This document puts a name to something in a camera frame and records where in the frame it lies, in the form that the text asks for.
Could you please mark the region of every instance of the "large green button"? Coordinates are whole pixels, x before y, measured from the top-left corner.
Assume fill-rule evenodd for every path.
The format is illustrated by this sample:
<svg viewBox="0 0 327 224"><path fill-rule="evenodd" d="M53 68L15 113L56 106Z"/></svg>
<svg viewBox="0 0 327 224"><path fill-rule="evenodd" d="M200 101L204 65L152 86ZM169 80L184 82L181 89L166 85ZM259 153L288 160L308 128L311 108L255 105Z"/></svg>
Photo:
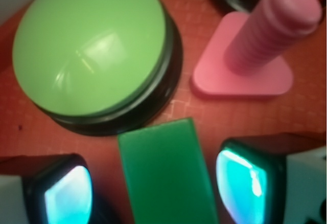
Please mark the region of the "large green button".
<svg viewBox="0 0 327 224"><path fill-rule="evenodd" d="M50 112L116 109L151 81L165 30L159 0L36 0L16 33L15 74Z"/></svg>

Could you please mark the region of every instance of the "pink peg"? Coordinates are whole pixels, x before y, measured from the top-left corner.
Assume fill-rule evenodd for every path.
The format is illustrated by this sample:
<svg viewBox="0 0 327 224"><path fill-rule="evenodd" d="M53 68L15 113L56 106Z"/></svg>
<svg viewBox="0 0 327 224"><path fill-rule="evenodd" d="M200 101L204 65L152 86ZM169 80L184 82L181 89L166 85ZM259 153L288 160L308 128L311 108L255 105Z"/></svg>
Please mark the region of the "pink peg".
<svg viewBox="0 0 327 224"><path fill-rule="evenodd" d="M227 14L191 78L203 98L272 96L287 92L293 74L281 56L312 33L321 19L318 0L260 0L252 14Z"/></svg>

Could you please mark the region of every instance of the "green rectangular block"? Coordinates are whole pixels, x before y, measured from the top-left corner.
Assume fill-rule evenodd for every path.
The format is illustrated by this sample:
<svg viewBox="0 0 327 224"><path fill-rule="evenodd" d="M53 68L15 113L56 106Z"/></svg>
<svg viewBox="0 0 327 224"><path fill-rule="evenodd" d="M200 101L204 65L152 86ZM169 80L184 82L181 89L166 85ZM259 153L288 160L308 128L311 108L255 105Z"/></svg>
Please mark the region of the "green rectangular block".
<svg viewBox="0 0 327 224"><path fill-rule="evenodd" d="M127 132L118 140L135 223L218 223L191 119Z"/></svg>

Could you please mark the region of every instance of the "textured orange mat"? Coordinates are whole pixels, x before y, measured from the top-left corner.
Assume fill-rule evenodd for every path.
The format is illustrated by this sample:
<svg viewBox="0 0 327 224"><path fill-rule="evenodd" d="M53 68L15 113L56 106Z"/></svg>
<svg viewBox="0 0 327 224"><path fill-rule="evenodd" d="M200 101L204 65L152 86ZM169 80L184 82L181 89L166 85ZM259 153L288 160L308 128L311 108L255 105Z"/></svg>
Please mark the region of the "textured orange mat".
<svg viewBox="0 0 327 224"><path fill-rule="evenodd" d="M313 35L284 54L295 77L287 94L268 100L203 101L190 92L189 78L223 15L209 0L162 1L180 30L184 64L175 96L151 124L193 117L213 184L215 158L227 137L325 131L325 20ZM86 137L60 127L18 86L11 65L11 44L20 16L18 13L0 28L0 156L79 153L87 160L95 189L112 203L124 223L133 222L116 137Z"/></svg>

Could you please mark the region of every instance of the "glowing teal light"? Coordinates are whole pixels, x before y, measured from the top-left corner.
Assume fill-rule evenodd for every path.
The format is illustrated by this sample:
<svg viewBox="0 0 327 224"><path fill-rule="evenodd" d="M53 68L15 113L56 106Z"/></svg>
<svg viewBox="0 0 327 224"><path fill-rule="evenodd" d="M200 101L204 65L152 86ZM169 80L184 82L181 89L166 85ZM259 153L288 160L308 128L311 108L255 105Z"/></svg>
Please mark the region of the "glowing teal light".
<svg viewBox="0 0 327 224"><path fill-rule="evenodd" d="M92 184L88 170L73 168L45 194L49 224L88 223L92 209Z"/></svg>
<svg viewBox="0 0 327 224"><path fill-rule="evenodd" d="M230 149L218 154L216 176L221 199L236 223L264 223L266 172Z"/></svg>

